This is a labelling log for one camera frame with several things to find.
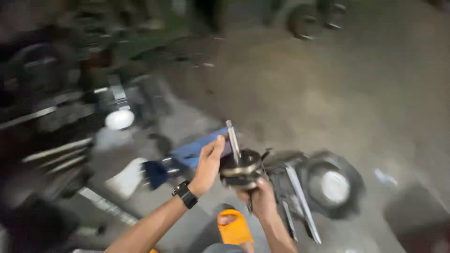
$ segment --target ground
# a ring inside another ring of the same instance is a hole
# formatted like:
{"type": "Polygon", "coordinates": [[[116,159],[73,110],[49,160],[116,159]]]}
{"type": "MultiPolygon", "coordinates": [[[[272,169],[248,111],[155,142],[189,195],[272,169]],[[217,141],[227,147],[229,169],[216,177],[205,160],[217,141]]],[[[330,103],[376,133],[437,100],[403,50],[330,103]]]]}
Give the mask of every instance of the ground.
{"type": "MultiPolygon", "coordinates": [[[[279,27],[264,28],[243,2],[231,5],[239,18],[229,14],[223,40],[200,43],[211,49],[209,65],[164,64],[174,115],[162,120],[163,132],[179,146],[231,119],[241,142],[258,151],[331,150],[361,173],[367,196],[352,220],[315,215],[322,245],[296,223],[300,252],[404,252],[383,217],[390,201],[420,183],[450,207],[449,16],[420,1],[362,0],[353,2],[343,30],[299,41],[279,27]],[[376,169],[396,183],[381,182],[376,169]]],[[[132,148],[119,151],[119,162],[93,161],[103,170],[114,167],[94,181],[112,177],[137,156],[158,158],[143,133],[122,135],[132,148]]],[[[172,188],[142,186],[123,204],[145,215],[169,199],[172,188]]],[[[125,228],[79,197],[71,202],[86,206],[86,223],[112,223],[105,242],[125,228]]],[[[158,246],[195,252],[210,244],[218,235],[213,222],[221,203],[245,214],[256,252],[268,252],[257,219],[219,181],[158,246]]]]}

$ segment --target hand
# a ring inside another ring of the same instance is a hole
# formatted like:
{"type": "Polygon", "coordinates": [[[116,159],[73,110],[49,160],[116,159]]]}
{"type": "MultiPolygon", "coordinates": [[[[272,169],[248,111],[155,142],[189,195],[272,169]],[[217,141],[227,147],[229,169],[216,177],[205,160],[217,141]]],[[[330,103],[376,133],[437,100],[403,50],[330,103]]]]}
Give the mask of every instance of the hand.
{"type": "Polygon", "coordinates": [[[195,177],[189,184],[189,190],[199,198],[207,192],[219,173],[221,155],[225,148],[225,137],[218,135],[217,139],[204,146],[200,152],[195,177]]]}
{"type": "MultiPolygon", "coordinates": [[[[252,194],[252,211],[255,216],[261,219],[270,219],[278,215],[277,204],[275,202],[275,194],[270,182],[263,177],[256,181],[257,188],[251,191],[252,194]]],[[[236,193],[238,199],[245,204],[249,202],[247,192],[238,191],[236,193]]]]}

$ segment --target black wristwatch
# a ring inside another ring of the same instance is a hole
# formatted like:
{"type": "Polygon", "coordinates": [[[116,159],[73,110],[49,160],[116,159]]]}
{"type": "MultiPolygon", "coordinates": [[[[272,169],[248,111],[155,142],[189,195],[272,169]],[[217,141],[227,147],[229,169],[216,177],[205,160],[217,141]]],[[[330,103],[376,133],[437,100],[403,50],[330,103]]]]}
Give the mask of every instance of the black wristwatch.
{"type": "Polygon", "coordinates": [[[184,205],[191,209],[197,203],[197,197],[189,190],[188,184],[190,182],[188,180],[179,184],[173,191],[172,196],[178,195],[180,199],[183,201],[184,205]]]}

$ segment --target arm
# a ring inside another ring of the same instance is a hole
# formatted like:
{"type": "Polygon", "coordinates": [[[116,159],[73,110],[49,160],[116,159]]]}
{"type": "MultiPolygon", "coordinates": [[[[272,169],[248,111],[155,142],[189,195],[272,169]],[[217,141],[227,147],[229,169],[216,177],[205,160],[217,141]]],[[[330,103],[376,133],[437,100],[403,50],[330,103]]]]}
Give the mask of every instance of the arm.
{"type": "MultiPolygon", "coordinates": [[[[261,223],[270,251],[297,253],[294,241],[277,212],[274,191],[270,183],[261,177],[257,185],[258,188],[252,193],[253,213],[261,223]]],[[[238,198],[248,203],[248,193],[238,192],[238,198]]]]}
{"type": "MultiPolygon", "coordinates": [[[[197,198],[200,198],[214,184],[224,147],[225,139],[223,136],[218,136],[216,141],[203,147],[199,157],[197,172],[192,182],[188,185],[189,190],[197,198]]],[[[105,252],[149,253],[187,210],[185,204],[178,196],[173,197],[132,226],[110,245],[105,252]]]]}

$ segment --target person's right hand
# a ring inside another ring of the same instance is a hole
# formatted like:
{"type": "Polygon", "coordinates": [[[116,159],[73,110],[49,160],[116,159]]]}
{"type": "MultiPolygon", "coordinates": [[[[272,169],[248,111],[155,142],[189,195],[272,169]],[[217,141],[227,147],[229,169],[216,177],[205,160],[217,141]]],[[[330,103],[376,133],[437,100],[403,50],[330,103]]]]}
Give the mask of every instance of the person's right hand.
{"type": "MultiPolygon", "coordinates": [[[[255,216],[260,220],[278,215],[274,190],[270,182],[260,177],[256,181],[256,185],[257,188],[252,190],[252,211],[255,216]]],[[[238,191],[236,194],[238,199],[248,204],[250,198],[247,192],[238,191]]]]}

